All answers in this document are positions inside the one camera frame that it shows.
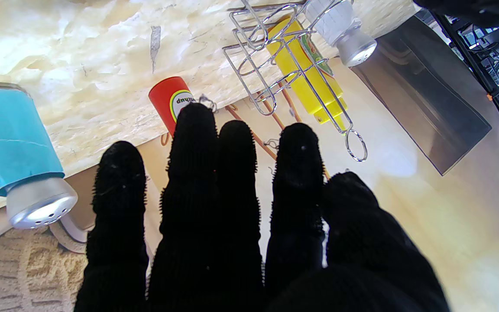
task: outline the yellow bottle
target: yellow bottle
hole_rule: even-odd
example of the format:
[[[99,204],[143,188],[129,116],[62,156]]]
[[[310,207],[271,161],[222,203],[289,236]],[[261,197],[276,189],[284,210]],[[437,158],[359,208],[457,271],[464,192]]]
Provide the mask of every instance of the yellow bottle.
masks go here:
[[[272,38],[277,33],[279,33],[279,31],[281,31],[286,26],[286,24],[289,23],[289,21],[290,18],[287,18],[281,21],[275,27],[269,29],[269,38]],[[290,25],[288,29],[286,29],[285,33],[297,32],[299,30],[303,30],[303,28],[301,27],[301,24],[297,20],[295,20],[292,25]],[[290,39],[292,39],[292,37],[293,36],[285,37],[285,40],[289,41]],[[311,42],[311,38],[308,34],[303,35],[301,41],[303,42],[303,45],[300,44],[296,39],[289,43],[288,46],[301,68],[305,70],[307,69],[307,67],[311,66],[311,60],[305,53],[304,49],[309,53],[309,55],[313,56],[316,62],[323,59],[323,57],[321,56],[313,42]],[[280,43],[278,42],[267,45],[267,50],[269,50],[269,53],[271,53],[271,55],[275,54],[275,52],[278,51],[279,48]],[[286,48],[283,48],[281,51],[279,51],[279,53],[275,57],[275,62],[284,75],[287,75],[288,73],[291,73],[298,69],[297,65],[292,59],[292,56],[286,50]],[[321,69],[321,73],[323,73],[332,90],[336,93],[336,97],[340,100],[340,103],[344,106],[344,109],[347,109],[346,103],[342,99],[342,89],[334,79],[334,73],[332,72],[332,69],[327,65],[326,62],[319,64],[318,67]],[[344,123],[341,120],[342,109],[335,100],[335,97],[333,97],[331,91],[328,89],[327,84],[325,84],[325,82],[323,81],[323,78],[321,78],[319,71],[317,71],[317,69],[315,68],[311,68],[306,72],[306,75],[313,88],[317,91],[317,94],[319,95],[323,103],[327,106],[329,112],[333,115],[333,117],[335,117],[335,120],[338,122],[342,130],[345,130]],[[309,87],[307,81],[305,81],[303,75],[295,79],[295,81],[291,84],[291,87],[294,90],[295,95],[297,95],[297,97],[301,101],[301,104],[303,104],[303,106],[305,107],[305,110],[309,114],[313,115],[319,123],[323,124],[330,120],[327,113],[321,106],[321,103],[311,90],[311,87]]]

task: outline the black metal frame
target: black metal frame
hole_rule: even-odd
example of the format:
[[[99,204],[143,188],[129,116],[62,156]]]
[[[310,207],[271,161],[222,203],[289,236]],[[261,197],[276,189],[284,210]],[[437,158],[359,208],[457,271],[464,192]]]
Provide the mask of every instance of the black metal frame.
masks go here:
[[[495,107],[499,112],[499,86],[494,82],[489,73],[484,69],[484,67],[479,66],[481,59],[475,53],[471,53],[469,46],[465,44],[463,37],[461,37],[452,27],[452,24],[447,20],[445,16],[438,15],[431,12],[432,16],[440,25],[440,27],[446,32],[450,37],[451,41],[454,42],[457,50],[463,56],[465,63],[473,71],[473,75],[477,78],[481,86],[486,90],[486,92],[491,95]]]

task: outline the black glove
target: black glove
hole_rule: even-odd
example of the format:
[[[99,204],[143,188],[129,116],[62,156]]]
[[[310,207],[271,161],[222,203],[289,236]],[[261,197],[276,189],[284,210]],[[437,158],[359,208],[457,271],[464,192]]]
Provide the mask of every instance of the black glove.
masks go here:
[[[318,139],[304,124],[281,134],[263,274],[255,171],[244,122],[226,123],[217,136],[209,109],[182,110],[146,294],[144,165],[130,143],[113,144],[97,171],[75,311],[447,309],[426,259],[355,174],[323,186]],[[331,227],[325,270],[321,216]]]

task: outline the beige carpet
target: beige carpet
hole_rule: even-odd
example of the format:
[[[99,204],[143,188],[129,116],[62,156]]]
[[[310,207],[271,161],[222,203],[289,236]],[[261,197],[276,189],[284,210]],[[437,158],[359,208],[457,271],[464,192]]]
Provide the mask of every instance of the beige carpet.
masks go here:
[[[72,311],[86,264],[47,227],[11,229],[0,236],[0,311]]]

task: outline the marble countertop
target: marble countertop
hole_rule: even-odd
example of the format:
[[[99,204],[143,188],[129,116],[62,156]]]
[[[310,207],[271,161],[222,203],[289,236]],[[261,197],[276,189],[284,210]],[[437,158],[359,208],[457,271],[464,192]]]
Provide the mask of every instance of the marble countertop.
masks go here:
[[[33,97],[70,176],[97,164],[117,140],[139,145],[166,132],[147,98],[161,79],[180,75],[196,97],[205,94],[219,107],[247,96],[221,49],[236,43],[227,10],[240,6],[239,0],[0,0],[0,81]],[[355,0],[354,9],[373,37],[415,12],[412,0]],[[156,55],[152,38],[160,39]],[[317,45],[334,55],[324,42]]]

